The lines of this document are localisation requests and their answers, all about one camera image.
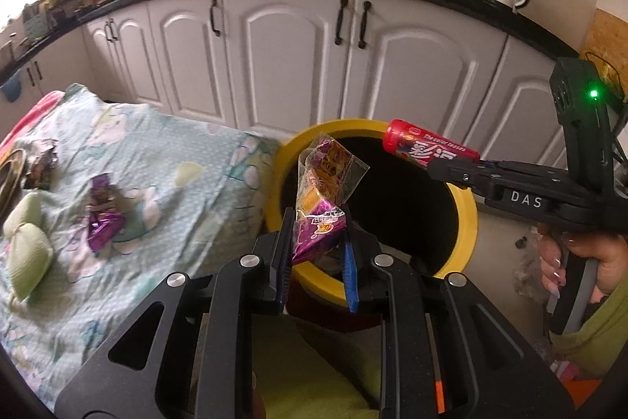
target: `yellow bucket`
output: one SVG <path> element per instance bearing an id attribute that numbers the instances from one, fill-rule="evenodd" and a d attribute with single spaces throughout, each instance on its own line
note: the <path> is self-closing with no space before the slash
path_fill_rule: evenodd
<path id="1" fill-rule="evenodd" d="M 477 237 L 477 208 L 473 194 L 470 190 L 433 181 L 425 171 L 386 153 L 381 145 L 386 127 L 387 123 L 383 121 L 366 119 L 330 121 L 307 128 L 283 146 L 275 157 L 271 193 L 266 205 L 269 231 L 277 231 L 285 207 L 294 206 L 299 154 L 319 134 L 329 134 L 371 166 L 349 199 L 354 220 L 378 236 L 381 243 L 403 252 L 416 253 L 414 246 L 435 247 L 433 252 L 417 254 L 435 277 L 461 272 L 473 254 Z M 415 185 L 420 186 L 419 192 L 426 191 L 425 197 L 421 193 L 416 200 L 412 199 L 408 188 Z M 378 204 L 382 200 L 390 204 Z M 406 212 L 395 212 L 395 208 L 404 202 Z M 402 220 L 404 213 L 409 215 L 407 222 Z M 293 275 L 317 296 L 347 306 L 342 282 L 311 262 L 295 266 Z"/>

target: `plate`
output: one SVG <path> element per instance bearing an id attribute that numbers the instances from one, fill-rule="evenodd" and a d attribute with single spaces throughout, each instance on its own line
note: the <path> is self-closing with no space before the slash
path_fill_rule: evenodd
<path id="1" fill-rule="evenodd" d="M 25 161 L 26 153 L 23 149 L 18 149 L 10 153 L 0 165 L 0 218 L 11 203 L 15 189 L 20 183 Z"/>

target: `wooden board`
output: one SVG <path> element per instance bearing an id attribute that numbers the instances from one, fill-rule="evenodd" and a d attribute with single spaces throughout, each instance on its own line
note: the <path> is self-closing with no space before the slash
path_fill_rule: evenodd
<path id="1" fill-rule="evenodd" d="M 625 92 L 624 99 L 628 100 L 628 22 L 597 9 L 580 57 L 594 62 L 600 77 L 605 81 L 617 81 L 619 75 Z"/>

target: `blue cloth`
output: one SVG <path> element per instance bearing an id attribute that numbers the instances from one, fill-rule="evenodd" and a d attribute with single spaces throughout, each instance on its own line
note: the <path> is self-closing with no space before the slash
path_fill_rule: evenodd
<path id="1" fill-rule="evenodd" d="M 20 83 L 20 72 L 15 72 L 9 80 L 7 80 L 2 86 L 0 86 L 0 91 L 6 98 L 6 101 L 9 103 L 13 103 L 20 97 L 20 93 L 22 92 L 22 84 Z"/>
<path id="2" fill-rule="evenodd" d="M 16 142 L 58 141 L 40 191 L 55 258 L 29 298 L 9 308 L 0 239 L 0 342 L 50 409 L 128 313 L 174 271 L 214 273 L 253 247 L 278 144 L 220 125 L 106 104 L 78 84 Z M 96 256 L 87 245 L 90 178 L 108 172 L 125 228 Z"/>

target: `screw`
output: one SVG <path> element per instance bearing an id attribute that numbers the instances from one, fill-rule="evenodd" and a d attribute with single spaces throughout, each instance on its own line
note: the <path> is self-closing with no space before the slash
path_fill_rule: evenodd
<path id="1" fill-rule="evenodd" d="M 467 284 L 467 278 L 464 277 L 463 274 L 460 274 L 458 272 L 449 274 L 447 280 L 449 281 L 449 284 L 451 284 L 451 286 L 455 287 L 463 287 L 465 284 Z"/>
<path id="2" fill-rule="evenodd" d="M 240 258 L 240 265 L 247 268 L 256 267 L 259 265 L 259 262 L 259 256 L 256 256 L 255 254 L 246 254 Z"/>
<path id="3" fill-rule="evenodd" d="M 179 272 L 170 274 L 166 279 L 166 284 L 171 287 L 181 286 L 185 282 L 185 276 Z"/>
<path id="4" fill-rule="evenodd" d="M 393 257 L 389 254 L 378 254 L 374 260 L 378 267 L 390 267 L 394 263 Z"/>
<path id="5" fill-rule="evenodd" d="M 528 237 L 525 236 L 514 242 L 514 246 L 517 247 L 517 249 L 525 249 L 526 245 L 528 245 Z"/>

